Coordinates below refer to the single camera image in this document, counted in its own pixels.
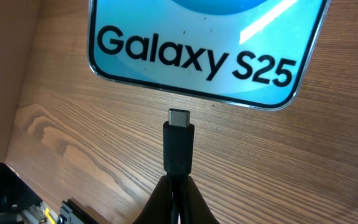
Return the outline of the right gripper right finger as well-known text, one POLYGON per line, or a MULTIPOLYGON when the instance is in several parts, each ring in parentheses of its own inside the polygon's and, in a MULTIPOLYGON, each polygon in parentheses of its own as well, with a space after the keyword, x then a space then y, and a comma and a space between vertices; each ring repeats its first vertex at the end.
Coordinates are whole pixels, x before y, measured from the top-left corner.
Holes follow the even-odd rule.
POLYGON ((187 177, 186 197, 191 224, 219 224, 191 176, 187 177))

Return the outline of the blue screen Galaxy smartphone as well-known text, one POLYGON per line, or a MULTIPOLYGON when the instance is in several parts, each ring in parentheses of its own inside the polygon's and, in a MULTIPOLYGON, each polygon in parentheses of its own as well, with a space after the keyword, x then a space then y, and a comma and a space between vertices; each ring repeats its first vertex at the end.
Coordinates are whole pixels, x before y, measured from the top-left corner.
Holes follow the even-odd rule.
POLYGON ((112 82, 275 111, 299 92, 328 0, 91 0, 88 62, 112 82))

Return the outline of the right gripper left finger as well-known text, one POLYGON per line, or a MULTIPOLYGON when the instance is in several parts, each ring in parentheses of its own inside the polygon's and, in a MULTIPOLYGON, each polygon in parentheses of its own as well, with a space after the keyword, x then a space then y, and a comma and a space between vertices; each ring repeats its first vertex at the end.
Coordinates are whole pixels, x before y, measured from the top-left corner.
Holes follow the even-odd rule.
POLYGON ((162 176, 133 224, 168 224, 172 215, 172 191, 169 179, 162 176))

